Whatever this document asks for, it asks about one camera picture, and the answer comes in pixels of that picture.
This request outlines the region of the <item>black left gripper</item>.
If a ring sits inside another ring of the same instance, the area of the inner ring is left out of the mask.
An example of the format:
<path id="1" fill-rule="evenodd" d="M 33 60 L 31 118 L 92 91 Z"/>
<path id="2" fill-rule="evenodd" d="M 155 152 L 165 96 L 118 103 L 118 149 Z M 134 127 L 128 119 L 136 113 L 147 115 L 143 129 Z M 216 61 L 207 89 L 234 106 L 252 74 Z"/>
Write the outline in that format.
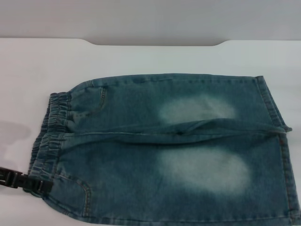
<path id="1" fill-rule="evenodd" d="M 0 168 L 0 185 L 10 188 L 23 188 L 27 192 L 50 192 L 53 182 L 28 177 L 22 172 Z"/>

